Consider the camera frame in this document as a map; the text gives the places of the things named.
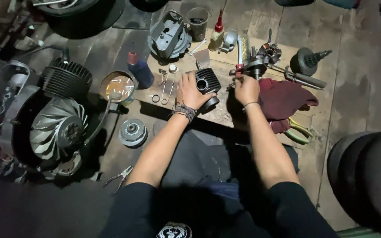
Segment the black pants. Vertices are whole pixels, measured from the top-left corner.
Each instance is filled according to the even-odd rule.
[[[298,154],[292,147],[284,147],[298,172]],[[161,186],[195,186],[207,178],[226,182],[233,178],[239,180],[252,176],[251,179],[259,180],[251,154],[250,145],[225,143],[208,146],[191,131],[186,131],[177,144]]]

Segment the plastic bottle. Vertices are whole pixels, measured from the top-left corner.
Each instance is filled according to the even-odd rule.
[[[154,83],[154,75],[148,64],[139,60],[134,51],[129,52],[127,57],[127,68],[139,82],[138,89],[147,89]]]
[[[219,50],[221,44],[223,43],[224,30],[223,30],[223,23],[221,21],[222,16],[223,16],[223,11],[220,10],[219,20],[215,24],[213,33],[211,33],[211,39],[208,45],[208,48],[210,51]]]

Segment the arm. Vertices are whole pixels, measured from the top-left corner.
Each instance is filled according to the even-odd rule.
[[[295,182],[298,176],[283,145],[270,128],[261,107],[257,103],[260,88],[258,82],[248,76],[236,80],[235,96],[244,106],[248,116],[254,160],[261,180],[267,188],[279,182]]]
[[[176,102],[198,110],[215,93],[203,95],[196,88],[195,71],[184,74],[179,80],[176,91]],[[140,155],[135,167],[126,182],[148,183],[158,187],[164,172],[172,159],[177,143],[188,125],[189,120],[181,113],[174,114],[167,125],[151,141]]]

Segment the red clamp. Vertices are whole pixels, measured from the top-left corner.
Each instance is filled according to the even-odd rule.
[[[243,74],[243,63],[238,63],[236,65],[236,77],[240,77]]]

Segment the hand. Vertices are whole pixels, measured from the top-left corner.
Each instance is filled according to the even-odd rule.
[[[260,94],[258,82],[247,75],[235,79],[235,98],[242,104],[257,102]]]
[[[196,88],[195,70],[189,74],[184,74],[179,80],[176,90],[176,102],[198,110],[206,101],[215,97],[216,93],[203,95]]]

